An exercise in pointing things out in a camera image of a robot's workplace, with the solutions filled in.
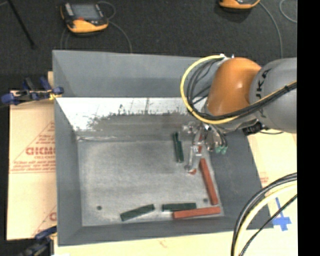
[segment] cardboard sheet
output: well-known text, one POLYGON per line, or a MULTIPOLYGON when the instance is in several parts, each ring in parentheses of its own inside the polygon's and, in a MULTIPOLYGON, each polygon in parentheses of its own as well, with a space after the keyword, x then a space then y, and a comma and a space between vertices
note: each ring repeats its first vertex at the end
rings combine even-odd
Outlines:
POLYGON ((57 222, 53 101, 10 107, 7 239, 57 222))

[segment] black cable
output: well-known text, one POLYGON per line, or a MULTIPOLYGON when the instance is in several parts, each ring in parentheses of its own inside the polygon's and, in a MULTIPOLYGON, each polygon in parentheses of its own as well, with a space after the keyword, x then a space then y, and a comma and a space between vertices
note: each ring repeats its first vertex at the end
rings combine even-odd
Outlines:
POLYGON ((18 20, 18 22, 19 22, 19 24, 20 24, 20 26, 21 26, 21 28, 22 28, 22 30, 23 30, 26 38, 28 39, 31 48, 32 48, 33 50, 36 49, 37 46, 36 46, 35 42, 32 40, 31 35, 29 34, 29 32, 28 32, 28 30, 27 30, 24 22, 22 21, 22 19, 21 19, 20 15, 19 15, 19 13, 18 13, 15 5, 12 3, 11 0, 7 0, 7 2, 8 2, 8 4, 10 5, 10 7, 11 7, 11 9, 12 9, 12 11, 13 11, 15 17, 16 17, 16 19, 18 20))
POLYGON ((128 37, 127 34, 125 33, 125 31, 124 31, 121 27, 119 27, 117 24, 115 24, 114 22, 109 21, 109 23, 110 23, 111 25, 113 25, 115 28, 117 28, 117 29, 124 35, 126 41, 128 42, 129 53, 132 54, 132 52, 133 52, 133 50, 132 50, 132 44, 131 44, 131 41, 130 41, 129 37, 128 37))
POLYGON ((298 194, 295 194, 295 195, 294 195, 290 200, 288 200, 279 210, 277 210, 276 213, 275 213, 274 215, 272 215, 272 216, 262 225, 262 227, 261 227, 253 236, 251 236, 251 238, 250 238, 250 239, 246 242, 246 244, 244 245, 244 247, 243 247, 243 249, 242 249, 242 251, 241 251, 241 253, 240 253, 239 256, 243 256, 243 255, 246 253, 249 245, 250 245, 250 244, 252 243, 252 241, 256 238, 256 236, 266 227, 266 225, 267 225, 269 222, 273 221, 285 208, 287 208, 290 204, 292 204, 293 201, 297 199, 297 197, 298 197, 298 194))
MULTIPOLYGON (((107 1, 98 1, 97 3, 98 3, 98 4, 106 4, 106 5, 109 5, 109 6, 112 7, 113 12, 112 12, 112 14, 111 14, 109 17, 107 17, 106 19, 107 19, 107 21, 108 21, 109 24, 111 24, 112 26, 114 26, 116 29, 118 29, 118 30, 124 35, 124 37, 125 37, 125 39, 126 39, 126 41, 127 41, 127 43, 128 43, 129 53, 132 53, 132 52, 133 52, 132 43, 131 43, 128 35, 126 34, 126 32, 125 32, 120 26, 118 26, 118 25, 115 24, 114 22, 110 21, 110 20, 116 15, 116 13, 117 13, 116 7, 115 7, 112 3, 107 2, 107 1)), ((67 49, 67 48, 68 48, 68 40, 69 40, 70 34, 71 34, 71 33, 67 30, 67 28, 65 28, 65 29, 63 30, 63 32, 62 32, 62 34, 61 34, 61 38, 60 38, 60 48, 61 48, 61 49, 67 49)))
POLYGON ((194 90, 195 90, 195 87, 196 87, 197 83, 198 83, 201 79, 203 79, 203 78, 208 74, 211 66, 212 66, 214 63, 216 63, 216 62, 218 62, 218 61, 221 61, 221 60, 223 60, 223 59, 224 59, 224 57, 221 57, 221 58, 213 59, 213 60, 210 60, 210 61, 208 61, 208 62, 206 62, 206 63, 203 63, 203 64, 192 74, 192 76, 191 76, 191 78, 190 78, 190 80, 189 80, 189 82, 188 82, 188 84, 187 84, 186 94, 185 94, 185 95, 186 95, 187 102, 188 102, 188 104, 189 104, 190 106, 193 107, 193 105, 194 105, 193 99, 194 99, 194 97, 196 97, 196 96, 194 96, 193 94, 194 94, 194 90), (200 75, 202 74, 202 72, 203 72, 207 67, 208 67, 208 69, 207 69, 206 73, 203 74, 202 76, 200 76, 200 75))
POLYGON ((234 112, 231 112, 228 114, 223 114, 223 115, 213 116, 213 115, 198 111, 196 108, 193 107, 192 104, 190 106, 191 106, 192 110, 195 113, 197 113, 200 117, 206 118, 208 120, 218 121, 218 120, 223 120, 226 118, 233 118, 233 117, 236 117, 235 119, 239 119, 239 118, 243 118, 245 116, 248 116, 248 115, 262 109, 266 105, 274 102, 279 97, 283 96, 284 94, 286 94, 296 88, 297 88, 297 82, 293 82, 291 84, 286 85, 284 88, 278 90, 277 92, 273 93, 272 95, 266 97, 265 99, 260 100, 259 102, 255 102, 255 103, 253 103, 247 107, 244 107, 240 110, 237 110, 237 111, 234 111, 234 112))
POLYGON ((266 187, 262 188, 246 203, 246 205, 243 207, 241 213, 239 214, 238 219, 237 219, 235 226, 234 226, 232 243, 231 243, 231 256, 234 256, 234 254, 235 254, 235 245, 236 245, 236 241, 237 241, 238 235, 239 235, 238 232, 239 232, 239 229, 242 226, 247 214, 264 198, 265 194, 268 191, 270 191, 280 185, 296 181, 297 179, 298 179, 298 175, 296 172, 291 173, 289 175, 286 175, 284 177, 281 177, 281 178, 275 180, 274 182, 270 183, 266 187))
POLYGON ((293 23, 298 23, 297 20, 293 19, 293 18, 290 18, 288 15, 285 14, 285 12, 282 10, 282 4, 284 3, 284 1, 286 0, 281 0, 280 3, 279 3, 279 9, 280 9, 280 12, 281 14, 289 21, 293 22, 293 23))
POLYGON ((261 134, 268 134, 268 135, 279 135, 279 134, 283 134, 283 131, 279 131, 279 132, 266 132, 266 131, 259 131, 259 133, 261 134))
POLYGON ((7 1, 4 1, 4 2, 0 3, 0 7, 1 7, 1 6, 4 6, 4 5, 7 4, 7 3, 8 3, 7 1))

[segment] clamp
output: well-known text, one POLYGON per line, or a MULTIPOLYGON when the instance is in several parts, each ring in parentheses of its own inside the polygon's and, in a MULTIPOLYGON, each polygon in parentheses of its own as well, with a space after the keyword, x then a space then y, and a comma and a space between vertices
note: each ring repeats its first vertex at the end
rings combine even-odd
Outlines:
POLYGON ((36 234, 34 239, 37 242, 15 256, 39 256, 47 248, 50 249, 49 253, 51 255, 54 249, 54 241, 50 238, 50 236, 56 232, 57 232, 57 226, 52 226, 36 234))
POLYGON ((22 83, 22 90, 2 95, 1 102, 5 105, 18 105, 32 101, 54 99, 65 92, 62 87, 52 88, 44 76, 41 76, 39 81, 42 86, 41 90, 37 90, 31 79, 26 77, 22 83))

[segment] orange device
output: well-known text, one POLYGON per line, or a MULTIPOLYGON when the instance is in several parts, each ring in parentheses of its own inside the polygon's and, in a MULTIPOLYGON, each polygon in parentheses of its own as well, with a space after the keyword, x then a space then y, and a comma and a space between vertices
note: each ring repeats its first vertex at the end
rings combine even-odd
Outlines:
POLYGON ((233 10, 249 10, 255 7, 260 0, 219 0, 219 5, 233 10))
POLYGON ((67 28, 77 35, 91 35, 107 28, 109 22, 97 3, 65 3, 60 13, 67 28))

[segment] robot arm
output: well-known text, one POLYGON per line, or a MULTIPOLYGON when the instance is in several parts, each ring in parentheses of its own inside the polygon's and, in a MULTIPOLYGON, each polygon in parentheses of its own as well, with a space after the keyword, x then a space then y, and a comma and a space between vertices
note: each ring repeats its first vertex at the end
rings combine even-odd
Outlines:
POLYGON ((203 143, 210 151, 224 153, 225 135, 240 129, 246 135, 268 129, 297 132, 297 58, 275 60, 263 67, 242 57, 202 58, 186 70, 180 92, 186 107, 198 119, 199 125, 197 129, 193 126, 192 131, 202 135, 195 138, 204 140, 194 144, 203 143), (194 90, 204 76, 204 68, 212 63, 218 67, 206 100, 199 106, 194 90))

